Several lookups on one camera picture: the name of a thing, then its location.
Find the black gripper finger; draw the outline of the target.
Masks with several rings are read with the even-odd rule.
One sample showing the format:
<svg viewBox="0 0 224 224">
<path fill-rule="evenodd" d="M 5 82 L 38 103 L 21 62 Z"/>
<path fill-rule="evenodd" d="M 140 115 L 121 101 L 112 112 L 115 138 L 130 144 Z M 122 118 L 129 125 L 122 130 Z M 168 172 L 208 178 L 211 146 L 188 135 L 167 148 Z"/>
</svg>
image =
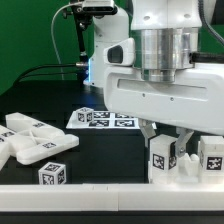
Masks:
<svg viewBox="0 0 224 224">
<path fill-rule="evenodd" d="M 186 153 L 186 144 L 193 135 L 194 131 L 187 128 L 177 127 L 176 133 L 178 138 L 175 142 L 176 155 L 182 157 Z"/>
<path fill-rule="evenodd" d="M 145 139 L 145 146 L 149 146 L 149 140 L 156 135 L 153 128 L 153 122 L 145 119 L 138 120 L 139 128 Z"/>
</svg>

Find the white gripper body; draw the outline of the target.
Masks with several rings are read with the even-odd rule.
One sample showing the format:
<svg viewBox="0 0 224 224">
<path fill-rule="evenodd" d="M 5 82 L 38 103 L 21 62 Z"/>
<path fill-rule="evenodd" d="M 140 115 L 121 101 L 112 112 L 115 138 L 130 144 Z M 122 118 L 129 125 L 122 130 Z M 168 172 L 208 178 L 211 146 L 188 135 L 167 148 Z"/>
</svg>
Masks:
<svg viewBox="0 0 224 224">
<path fill-rule="evenodd" d="M 149 82 L 138 69 L 111 66 L 105 71 L 104 102 L 111 112 L 224 135 L 224 65 L 178 70 L 173 83 Z"/>
</svg>

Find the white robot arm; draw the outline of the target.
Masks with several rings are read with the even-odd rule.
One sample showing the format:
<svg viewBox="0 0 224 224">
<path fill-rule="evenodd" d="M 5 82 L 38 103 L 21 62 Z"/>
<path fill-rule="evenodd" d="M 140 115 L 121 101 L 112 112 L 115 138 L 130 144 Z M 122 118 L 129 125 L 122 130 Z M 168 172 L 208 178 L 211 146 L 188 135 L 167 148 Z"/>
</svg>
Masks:
<svg viewBox="0 0 224 224">
<path fill-rule="evenodd" d="M 195 131 L 224 136 L 224 61 L 197 51 L 205 1 L 132 0 L 138 38 L 104 49 L 106 107 L 175 126 L 179 156 Z"/>
</svg>

